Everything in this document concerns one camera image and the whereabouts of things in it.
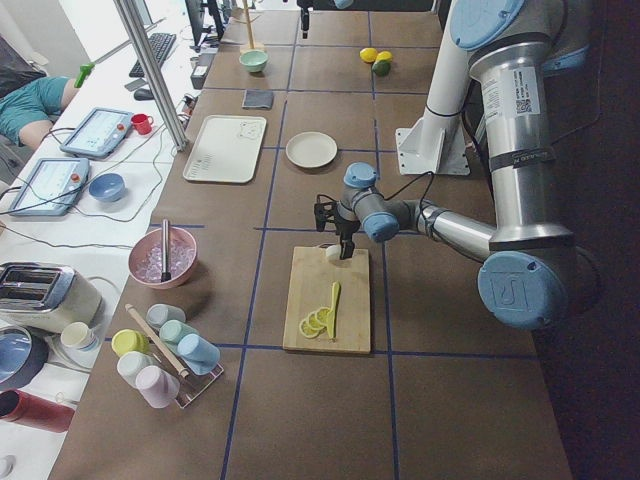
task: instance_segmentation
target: blue bowl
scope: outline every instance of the blue bowl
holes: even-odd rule
[[[26,328],[0,329],[0,390],[22,388],[35,377],[49,357],[49,347]]]
[[[115,202],[124,195],[124,179],[117,173],[105,173],[89,184],[89,193],[101,202]]]

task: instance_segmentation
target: tablet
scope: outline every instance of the tablet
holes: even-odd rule
[[[89,176],[88,158],[41,158],[11,203],[12,216],[64,215]]]
[[[106,158],[131,129],[133,113],[108,108],[94,108],[60,150],[89,158]]]

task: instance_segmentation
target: small gray towel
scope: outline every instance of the small gray towel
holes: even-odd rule
[[[271,90],[245,90],[242,108],[271,110],[273,106],[273,92]]]

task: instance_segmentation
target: robot label sticker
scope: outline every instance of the robot label sticker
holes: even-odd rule
[[[502,70],[499,80],[488,79],[482,87],[485,121],[540,113],[538,83],[534,67]]]
[[[534,67],[503,70],[500,73],[500,83],[504,99],[504,115],[507,118],[540,113],[538,83]]]
[[[495,78],[489,79],[486,84],[483,85],[482,103],[484,104],[484,118],[487,125],[502,116],[500,83],[498,83]]]

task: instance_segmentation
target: red mug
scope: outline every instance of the red mug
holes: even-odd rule
[[[131,117],[131,125],[140,135],[146,135],[151,132],[151,125],[153,125],[153,117],[145,115],[144,113],[136,113]]]
[[[20,390],[0,393],[0,420],[50,432],[66,432],[75,411]]]

